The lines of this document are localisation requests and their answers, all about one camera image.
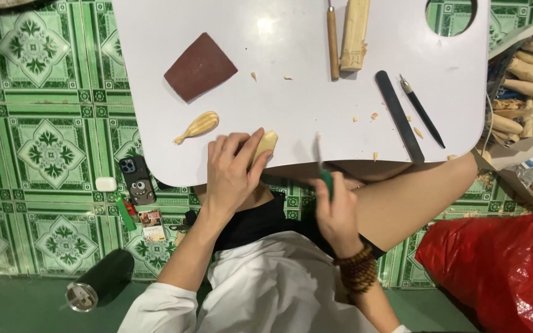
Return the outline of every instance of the white shirt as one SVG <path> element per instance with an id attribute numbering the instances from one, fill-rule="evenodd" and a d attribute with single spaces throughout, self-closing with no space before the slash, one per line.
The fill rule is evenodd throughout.
<path id="1" fill-rule="evenodd" d="M 332 259 L 296 232 L 279 232 L 215 253 L 213 287 L 196 318 L 196 293 L 153 283 L 131 305 L 119 333 L 378 333 L 359 310 L 334 301 Z M 410 332 L 404 326 L 393 333 Z"/>

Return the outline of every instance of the plastic bag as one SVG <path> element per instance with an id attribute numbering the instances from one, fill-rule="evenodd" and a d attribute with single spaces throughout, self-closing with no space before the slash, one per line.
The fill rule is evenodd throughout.
<path id="1" fill-rule="evenodd" d="M 492 333 L 533 333 L 533 215 L 445 220 L 415 259 Z"/>

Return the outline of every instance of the black shorts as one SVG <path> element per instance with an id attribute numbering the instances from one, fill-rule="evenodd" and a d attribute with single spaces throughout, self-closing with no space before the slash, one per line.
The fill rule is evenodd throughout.
<path id="1" fill-rule="evenodd" d="M 336 258 L 332 247 L 318 229 L 315 216 L 309 216 L 302 221 L 287 219 L 283 211 L 285 193 L 272 192 L 272 195 L 275 199 L 256 208 L 234 214 L 215 242 L 213 253 L 244 246 L 273 233 L 295 231 L 310 239 L 322 252 Z M 363 243 L 371 245 L 375 259 L 385 254 L 362 235 L 359 237 Z"/>

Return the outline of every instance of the green tile floor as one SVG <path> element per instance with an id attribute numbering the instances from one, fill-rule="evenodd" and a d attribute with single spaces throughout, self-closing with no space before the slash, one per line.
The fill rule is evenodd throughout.
<path id="1" fill-rule="evenodd" d="M 432 0 L 429 26 L 461 32 L 467 1 Z M 533 0 L 494 2 L 491 45 L 513 28 L 533 23 Z M 94 180 L 122 183 L 116 162 L 142 153 L 129 80 L 110 1 L 56 1 L 38 11 L 0 16 L 0 273 L 29 278 L 75 278 L 115 248 L 136 258 L 134 278 L 153 280 L 173 253 L 169 240 L 146 244 L 128 232 L 112 194 Z M 300 219 L 314 200 L 308 188 L 266 179 L 287 193 L 288 217 Z M 190 188 L 159 191 L 154 206 L 164 222 L 181 223 L 198 199 Z M 438 219 L 521 213 L 485 175 Z M 413 256 L 424 231 L 380 259 L 384 287 L 433 288 Z"/>

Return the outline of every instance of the brown sandpaper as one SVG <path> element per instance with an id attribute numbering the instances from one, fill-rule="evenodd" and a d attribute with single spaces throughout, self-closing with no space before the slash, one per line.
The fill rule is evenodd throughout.
<path id="1" fill-rule="evenodd" d="M 211 90 L 238 72 L 207 33 L 201 34 L 164 74 L 186 102 Z"/>

